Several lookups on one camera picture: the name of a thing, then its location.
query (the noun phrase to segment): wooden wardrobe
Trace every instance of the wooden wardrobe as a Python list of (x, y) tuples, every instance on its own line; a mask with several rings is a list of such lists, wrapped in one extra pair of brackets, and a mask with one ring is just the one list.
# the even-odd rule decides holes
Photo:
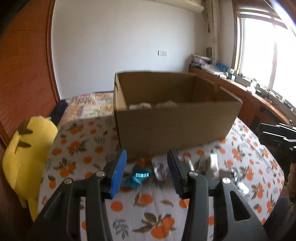
[(32, 225), (31, 216), (5, 179), (2, 157), (19, 124), (32, 116), (49, 116), (59, 95), (50, 41), (55, 1), (15, 2), (22, 8), (12, 9), (0, 33), (0, 215), (23, 236)]

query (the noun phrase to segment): white wall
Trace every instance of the white wall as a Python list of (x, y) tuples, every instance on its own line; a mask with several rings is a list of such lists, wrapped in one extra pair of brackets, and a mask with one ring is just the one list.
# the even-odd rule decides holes
[(234, 44), (234, 17), (231, 0), (219, 0), (220, 6), (220, 62), (231, 67)]
[(151, 1), (56, 0), (52, 57), (59, 94), (113, 90), (118, 71), (186, 72), (192, 52), (205, 54), (207, 35), (202, 14)]

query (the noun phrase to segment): curtain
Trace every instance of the curtain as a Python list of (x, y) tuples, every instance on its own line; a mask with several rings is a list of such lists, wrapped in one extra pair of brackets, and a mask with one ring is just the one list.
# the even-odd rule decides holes
[(206, 0), (207, 13), (209, 16), (213, 63), (220, 62), (218, 38), (220, 31), (220, 10), (218, 0)]

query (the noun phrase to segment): metal screw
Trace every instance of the metal screw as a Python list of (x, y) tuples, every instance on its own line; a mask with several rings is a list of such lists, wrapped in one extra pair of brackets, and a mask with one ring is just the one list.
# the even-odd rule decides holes
[(72, 183), (72, 181), (73, 181), (72, 178), (66, 178), (66, 179), (64, 180), (64, 183), (65, 183), (65, 184), (70, 184), (70, 183)]
[(224, 182), (225, 184), (229, 184), (231, 181), (229, 178), (225, 177), (222, 179), (222, 182)]
[(198, 173), (196, 171), (190, 171), (189, 172), (189, 176), (191, 176), (191, 177), (197, 177), (198, 176)]
[(96, 176), (97, 176), (97, 177), (103, 177), (103, 176), (105, 176), (105, 172), (104, 172), (104, 171), (98, 171), (98, 172), (96, 173)]

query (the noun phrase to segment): wall socket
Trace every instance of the wall socket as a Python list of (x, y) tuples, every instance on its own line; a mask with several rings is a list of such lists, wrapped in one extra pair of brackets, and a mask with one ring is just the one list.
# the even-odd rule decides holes
[(167, 51), (163, 51), (163, 50), (159, 50), (157, 55), (158, 56), (167, 56), (168, 55), (168, 52)]

